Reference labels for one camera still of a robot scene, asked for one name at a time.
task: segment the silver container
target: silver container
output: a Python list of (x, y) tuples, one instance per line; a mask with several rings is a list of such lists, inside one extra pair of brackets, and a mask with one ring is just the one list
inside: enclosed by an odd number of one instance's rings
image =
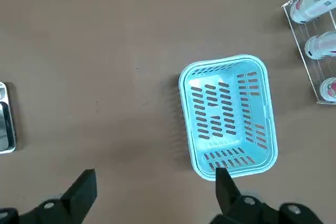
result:
[(0, 154), (15, 150), (16, 139), (6, 85), (0, 82)]

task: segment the screw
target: screw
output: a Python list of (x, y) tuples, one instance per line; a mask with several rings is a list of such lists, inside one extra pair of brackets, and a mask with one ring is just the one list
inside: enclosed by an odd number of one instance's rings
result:
[(8, 216), (8, 212), (0, 212), (0, 219)]
[(295, 205), (289, 205), (288, 206), (289, 211), (293, 212), (294, 214), (298, 215), (301, 213), (300, 208), (298, 208)]
[(46, 203), (44, 205), (44, 209), (49, 209), (49, 208), (52, 208), (54, 206), (54, 203), (53, 202), (49, 202), (49, 203)]
[(249, 204), (249, 205), (254, 205), (254, 204), (255, 204), (254, 199), (252, 199), (252, 198), (250, 198), (250, 197), (245, 197), (244, 202), (245, 202), (246, 204)]

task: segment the clear acrylic rack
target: clear acrylic rack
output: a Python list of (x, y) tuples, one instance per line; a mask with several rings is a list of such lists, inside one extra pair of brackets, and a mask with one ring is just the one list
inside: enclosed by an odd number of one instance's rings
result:
[(336, 57), (324, 57), (320, 60), (313, 60), (307, 57), (304, 52), (304, 45), (310, 37), (336, 30), (334, 18), (336, 17), (336, 9), (305, 24), (298, 24), (291, 20), (289, 16), (290, 8), (294, 2), (295, 0), (290, 0), (283, 4), (282, 8), (288, 18), (289, 26), (294, 35), (308, 78), (316, 95), (317, 103), (336, 104), (336, 102), (326, 101), (319, 92), (320, 85), (325, 79), (336, 77)]

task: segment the white bottle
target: white bottle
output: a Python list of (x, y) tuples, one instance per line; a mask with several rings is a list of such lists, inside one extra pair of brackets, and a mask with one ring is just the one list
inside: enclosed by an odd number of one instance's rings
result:
[(296, 23), (302, 24), (335, 7), (336, 0), (296, 0), (290, 9), (290, 16)]
[(321, 96), (329, 102), (336, 102), (336, 78), (324, 80), (320, 86)]
[(322, 59), (323, 56), (336, 56), (336, 31), (328, 31), (309, 38), (305, 52), (313, 60)]

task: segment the light blue plastic basket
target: light blue plastic basket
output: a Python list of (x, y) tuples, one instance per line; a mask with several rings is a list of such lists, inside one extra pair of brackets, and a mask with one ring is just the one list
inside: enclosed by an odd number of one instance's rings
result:
[(251, 55), (200, 61), (180, 76), (180, 93), (195, 171), (215, 180), (262, 173), (278, 156), (274, 116), (262, 61)]

